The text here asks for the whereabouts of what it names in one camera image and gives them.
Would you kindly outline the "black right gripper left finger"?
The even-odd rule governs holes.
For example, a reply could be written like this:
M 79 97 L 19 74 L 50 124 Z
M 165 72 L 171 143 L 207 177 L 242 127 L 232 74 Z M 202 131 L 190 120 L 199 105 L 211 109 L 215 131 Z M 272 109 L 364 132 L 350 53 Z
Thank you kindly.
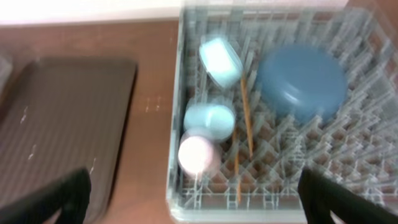
M 1 209 L 1 223 L 43 223 L 57 211 L 58 224 L 82 224 L 90 203 L 91 179 L 87 168 L 75 169 Z

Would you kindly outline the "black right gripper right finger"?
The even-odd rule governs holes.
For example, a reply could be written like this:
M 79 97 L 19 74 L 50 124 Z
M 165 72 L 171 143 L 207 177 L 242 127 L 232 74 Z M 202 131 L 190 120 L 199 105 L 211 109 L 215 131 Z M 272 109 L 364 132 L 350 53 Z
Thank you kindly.
M 397 215 L 350 192 L 309 168 L 302 170 L 298 194 L 308 223 L 397 223 Z

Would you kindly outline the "wooden chopstick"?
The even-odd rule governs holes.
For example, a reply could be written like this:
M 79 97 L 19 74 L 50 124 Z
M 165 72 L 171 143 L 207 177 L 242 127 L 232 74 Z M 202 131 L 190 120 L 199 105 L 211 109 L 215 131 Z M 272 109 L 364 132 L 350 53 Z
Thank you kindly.
M 249 100 L 248 100 L 246 74 L 244 72 L 241 77 L 241 94 L 242 94 L 242 101 L 243 101 L 244 119 L 245 119 L 245 124 L 246 124 L 246 133 L 247 133 L 248 148 L 249 148 L 249 158 L 250 158 L 250 160 L 252 160 L 254 142 L 253 142 L 253 137 L 252 137 L 251 111 L 250 111 L 250 105 L 249 105 Z
M 234 174 L 236 178 L 236 200 L 239 205 L 241 203 L 241 181 L 239 176 L 239 131 L 237 128 L 234 129 L 232 140 L 233 146 L 236 148 L 234 157 Z

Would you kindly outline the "dark blue plate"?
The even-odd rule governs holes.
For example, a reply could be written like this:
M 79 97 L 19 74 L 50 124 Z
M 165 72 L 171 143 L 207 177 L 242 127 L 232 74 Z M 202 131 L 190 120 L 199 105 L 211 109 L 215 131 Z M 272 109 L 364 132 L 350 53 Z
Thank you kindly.
M 309 45 L 290 44 L 264 55 L 255 85 L 278 118 L 307 123 L 316 115 L 334 117 L 346 99 L 348 81 L 337 59 Z

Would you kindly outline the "pink cup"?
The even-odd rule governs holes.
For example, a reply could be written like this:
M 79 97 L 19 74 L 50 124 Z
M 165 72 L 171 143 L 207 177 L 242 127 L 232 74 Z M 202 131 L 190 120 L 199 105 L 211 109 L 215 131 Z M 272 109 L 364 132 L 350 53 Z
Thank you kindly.
M 208 130 L 193 128 L 183 133 L 178 148 L 178 164 L 191 179 L 212 178 L 217 174 L 221 156 Z

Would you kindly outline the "light blue cup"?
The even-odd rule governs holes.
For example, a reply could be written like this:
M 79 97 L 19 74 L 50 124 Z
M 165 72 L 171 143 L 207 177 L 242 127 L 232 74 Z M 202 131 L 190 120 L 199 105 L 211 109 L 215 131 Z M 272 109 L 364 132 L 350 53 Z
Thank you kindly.
M 197 103 L 187 107 L 183 127 L 199 131 L 212 141 L 227 140 L 233 133 L 236 113 L 230 107 L 216 103 Z

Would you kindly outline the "light blue small bowl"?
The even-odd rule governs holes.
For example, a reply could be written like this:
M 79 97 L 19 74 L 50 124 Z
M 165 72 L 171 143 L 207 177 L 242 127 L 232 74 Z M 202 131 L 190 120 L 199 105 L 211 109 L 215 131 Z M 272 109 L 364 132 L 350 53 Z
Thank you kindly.
M 199 56 L 206 72 L 221 89 L 231 88 L 243 75 L 242 61 L 225 38 L 202 43 Z

